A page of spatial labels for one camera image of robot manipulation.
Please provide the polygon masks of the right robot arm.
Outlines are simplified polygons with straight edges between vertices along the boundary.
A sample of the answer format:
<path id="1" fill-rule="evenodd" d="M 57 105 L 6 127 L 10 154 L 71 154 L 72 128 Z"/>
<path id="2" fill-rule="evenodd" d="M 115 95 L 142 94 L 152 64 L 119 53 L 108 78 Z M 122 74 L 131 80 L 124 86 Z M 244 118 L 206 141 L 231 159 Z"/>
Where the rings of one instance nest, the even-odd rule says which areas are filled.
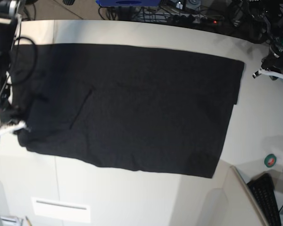
<path id="1" fill-rule="evenodd" d="M 0 133 L 16 129 L 21 121 L 18 110 L 9 101 L 12 72 L 11 51 L 20 35 L 24 0 L 0 0 Z"/>

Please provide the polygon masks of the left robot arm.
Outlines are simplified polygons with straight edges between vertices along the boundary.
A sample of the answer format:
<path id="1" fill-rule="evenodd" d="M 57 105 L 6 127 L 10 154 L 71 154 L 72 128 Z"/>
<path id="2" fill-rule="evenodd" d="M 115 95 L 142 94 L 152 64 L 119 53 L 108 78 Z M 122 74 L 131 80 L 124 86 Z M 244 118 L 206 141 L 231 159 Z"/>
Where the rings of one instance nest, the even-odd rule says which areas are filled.
<path id="1" fill-rule="evenodd" d="M 275 79 L 283 75 L 283 0 L 245 0 L 244 6 L 269 41 L 269 52 L 260 69 Z"/>

